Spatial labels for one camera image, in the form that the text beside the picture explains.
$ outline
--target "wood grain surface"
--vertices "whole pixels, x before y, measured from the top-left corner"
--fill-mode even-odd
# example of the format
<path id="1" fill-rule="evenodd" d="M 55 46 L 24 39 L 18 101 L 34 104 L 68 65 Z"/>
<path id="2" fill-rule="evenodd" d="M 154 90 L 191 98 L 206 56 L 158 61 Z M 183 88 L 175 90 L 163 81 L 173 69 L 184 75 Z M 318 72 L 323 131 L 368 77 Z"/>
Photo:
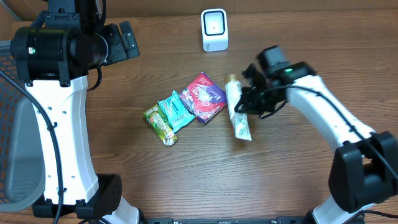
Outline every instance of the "wood grain surface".
<path id="1" fill-rule="evenodd" d="M 21 19 L 34 20 L 47 10 L 43 0 L 2 0 Z M 112 0 L 106 6 L 108 18 L 140 16 L 200 15 L 205 9 L 223 8 L 228 14 L 253 12 L 317 11 L 344 9 L 391 9 L 397 0 Z"/>
<path id="2" fill-rule="evenodd" d="M 5 7 L 5 5 L 1 4 L 0 2 L 0 21 L 1 21 L 1 26 L 0 26 L 0 40 L 7 40 L 12 23 L 15 21 L 18 21 L 9 11 L 8 8 Z"/>
<path id="3" fill-rule="evenodd" d="M 203 52 L 199 16 L 108 22 L 125 20 L 141 56 L 103 68 L 101 86 L 87 95 L 88 135 L 96 172 L 120 174 L 123 196 L 147 217 L 304 215 L 329 196 L 333 154 L 291 106 L 265 120 L 251 116 L 251 142 L 234 138 L 227 110 L 179 131 L 173 147 L 164 147 L 143 119 L 144 110 L 201 71 L 223 86 L 227 73 L 240 73 L 275 44 L 291 62 L 308 62 L 361 121 L 398 136 L 398 10 L 230 15 L 229 48 L 213 53 Z M 13 31 L 23 25 L 14 23 Z M 94 84 L 96 73 L 89 79 Z M 374 209 L 398 213 L 397 206 L 398 197 Z M 366 221 L 396 222 L 374 215 Z M 3 213 L 0 222 L 51 221 L 28 209 Z"/>

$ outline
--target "white device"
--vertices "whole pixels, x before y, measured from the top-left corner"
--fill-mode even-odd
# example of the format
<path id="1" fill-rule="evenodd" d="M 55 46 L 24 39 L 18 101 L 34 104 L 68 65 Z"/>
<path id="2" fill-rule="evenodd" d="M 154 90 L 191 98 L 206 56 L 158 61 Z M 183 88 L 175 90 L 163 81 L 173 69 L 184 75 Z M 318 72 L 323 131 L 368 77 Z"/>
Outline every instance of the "white device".
<path id="1" fill-rule="evenodd" d="M 224 9 L 207 9 L 201 13 L 203 50 L 214 52 L 228 48 L 228 23 Z"/>

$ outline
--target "wrapper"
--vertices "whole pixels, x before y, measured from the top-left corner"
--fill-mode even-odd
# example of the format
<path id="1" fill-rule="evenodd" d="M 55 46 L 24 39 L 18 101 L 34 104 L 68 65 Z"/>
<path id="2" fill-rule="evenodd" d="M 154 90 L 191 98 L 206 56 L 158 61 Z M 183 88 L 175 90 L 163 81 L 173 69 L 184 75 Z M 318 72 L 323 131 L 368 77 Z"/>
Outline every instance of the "wrapper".
<path id="1" fill-rule="evenodd" d="M 172 146 L 177 142 L 177 137 L 174 134 L 172 128 L 167 122 L 166 116 L 163 114 L 162 110 L 158 105 L 151 107 L 149 110 L 144 112 L 144 115 L 155 131 L 155 133 L 160 137 L 165 146 Z"/>
<path id="2" fill-rule="evenodd" d="M 182 127 L 188 125 L 195 119 L 195 116 L 185 109 L 176 91 L 173 91 L 172 96 L 169 98 L 158 101 L 157 103 L 166 115 L 174 133 L 177 133 Z"/>
<path id="3" fill-rule="evenodd" d="M 228 112 L 232 126 L 237 139 L 251 141 L 248 115 L 235 112 L 235 106 L 238 104 L 242 95 L 241 82 L 235 74 L 228 75 L 225 79 L 225 92 L 228 100 Z"/>
<path id="4" fill-rule="evenodd" d="M 180 99 L 184 106 L 203 124 L 209 122 L 227 104 L 225 92 L 204 72 L 201 72 L 180 93 Z"/>

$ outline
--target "white tube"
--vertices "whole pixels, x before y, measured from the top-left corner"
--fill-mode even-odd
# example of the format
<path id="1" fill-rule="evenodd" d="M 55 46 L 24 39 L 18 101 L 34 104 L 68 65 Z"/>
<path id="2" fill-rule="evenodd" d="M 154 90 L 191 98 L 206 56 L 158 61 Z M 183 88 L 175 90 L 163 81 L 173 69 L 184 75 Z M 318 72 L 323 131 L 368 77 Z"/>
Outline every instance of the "white tube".
<path id="1" fill-rule="evenodd" d="M 231 119 L 232 126 L 235 131 L 235 137 L 237 139 L 251 141 L 248 115 L 235 112 L 235 106 L 238 104 L 238 101 L 242 95 L 241 82 L 239 82 L 237 75 L 230 74 L 226 77 L 225 83 L 229 118 Z"/>

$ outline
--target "wooden table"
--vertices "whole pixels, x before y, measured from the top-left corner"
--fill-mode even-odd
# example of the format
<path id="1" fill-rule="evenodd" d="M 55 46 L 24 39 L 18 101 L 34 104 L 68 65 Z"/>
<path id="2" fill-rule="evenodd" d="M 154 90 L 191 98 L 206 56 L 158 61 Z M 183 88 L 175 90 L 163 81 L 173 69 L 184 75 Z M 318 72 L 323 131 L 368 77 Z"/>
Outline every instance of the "wooden table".
<path id="1" fill-rule="evenodd" d="M 164 147 L 142 112 L 181 91 L 201 71 L 223 86 L 264 48 L 279 44 L 291 62 L 306 61 L 361 121 L 398 136 L 398 10 L 283 12 L 228 16 L 229 48 L 204 53 L 200 16 L 130 21 L 141 56 L 103 68 L 87 95 L 91 158 L 97 173 L 117 173 L 123 195 L 147 217 L 275 218 L 304 215 L 329 196 L 333 154 L 294 108 L 249 119 L 253 141 L 237 141 L 227 110 L 195 121 Z M 15 23 L 15 30 L 27 23 Z M 90 85 L 96 80 L 92 72 Z M 398 213 L 398 197 L 375 210 Z M 75 215 L 60 223 L 77 223 Z M 31 210 L 4 223 L 50 223 Z M 395 220 L 369 215 L 369 223 Z"/>

